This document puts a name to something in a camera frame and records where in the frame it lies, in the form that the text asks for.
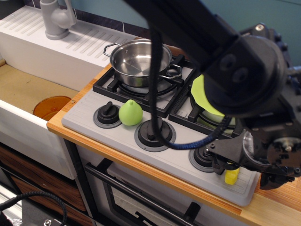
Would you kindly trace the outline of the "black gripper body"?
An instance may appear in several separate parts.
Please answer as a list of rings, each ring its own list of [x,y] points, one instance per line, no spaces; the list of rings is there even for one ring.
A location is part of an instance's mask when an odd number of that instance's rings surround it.
[[[246,131],[232,139],[215,140],[207,145],[213,156],[221,156],[238,167],[255,172],[294,173],[301,176],[301,139],[277,137],[267,143]]]

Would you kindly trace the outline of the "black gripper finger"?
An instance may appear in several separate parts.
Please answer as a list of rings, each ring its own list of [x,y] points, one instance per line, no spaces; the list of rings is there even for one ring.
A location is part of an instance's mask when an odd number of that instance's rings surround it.
[[[234,170],[235,164],[224,157],[215,156],[213,159],[212,167],[217,175],[221,175],[225,170]]]
[[[294,173],[288,172],[261,172],[260,189],[261,190],[273,190],[278,189],[287,182],[293,182],[295,180]]]

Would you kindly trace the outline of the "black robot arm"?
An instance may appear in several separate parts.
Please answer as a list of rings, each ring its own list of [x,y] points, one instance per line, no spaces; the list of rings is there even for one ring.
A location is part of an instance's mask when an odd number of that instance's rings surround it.
[[[205,147],[216,169],[244,167],[261,173],[270,190],[301,175],[301,69],[291,67],[283,42],[265,29],[242,35],[199,0],[130,0],[150,29],[150,92],[162,58],[162,35],[179,46],[204,75],[209,103],[224,118],[206,138],[173,144],[158,127],[156,99],[150,100],[155,137],[175,149]]]

